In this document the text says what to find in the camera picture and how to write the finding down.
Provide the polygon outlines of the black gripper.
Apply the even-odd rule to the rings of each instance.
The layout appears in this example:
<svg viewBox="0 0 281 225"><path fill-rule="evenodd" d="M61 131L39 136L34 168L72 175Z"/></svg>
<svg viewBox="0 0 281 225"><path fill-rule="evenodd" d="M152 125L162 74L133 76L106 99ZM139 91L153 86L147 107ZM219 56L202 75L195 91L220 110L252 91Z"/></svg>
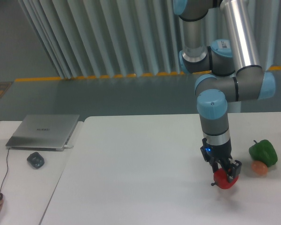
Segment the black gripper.
<svg viewBox="0 0 281 225"><path fill-rule="evenodd" d="M236 181L241 172L241 161L230 161L232 159L231 140L229 139L222 145L211 145L207 143L207 138L203 138L202 143L201 153L204 160L210 163L213 173L219 170L219 163L222 167L225 167L228 183Z"/></svg>

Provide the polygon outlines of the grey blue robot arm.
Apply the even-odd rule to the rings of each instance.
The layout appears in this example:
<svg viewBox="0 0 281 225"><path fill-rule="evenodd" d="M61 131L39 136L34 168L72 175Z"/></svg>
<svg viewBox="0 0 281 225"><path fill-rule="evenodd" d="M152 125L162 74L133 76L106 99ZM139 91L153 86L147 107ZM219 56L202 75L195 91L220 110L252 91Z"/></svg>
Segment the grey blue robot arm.
<svg viewBox="0 0 281 225"><path fill-rule="evenodd" d="M219 175L234 185L242 167L231 156L228 104L271 98L276 89L274 76L260 65L247 5L245 0L173 1L185 42L179 52L181 69L185 73L206 71L196 80L194 92L203 132L200 150L212 167L215 185L219 185ZM207 46L202 22L213 8L223 14L228 38Z"/></svg>

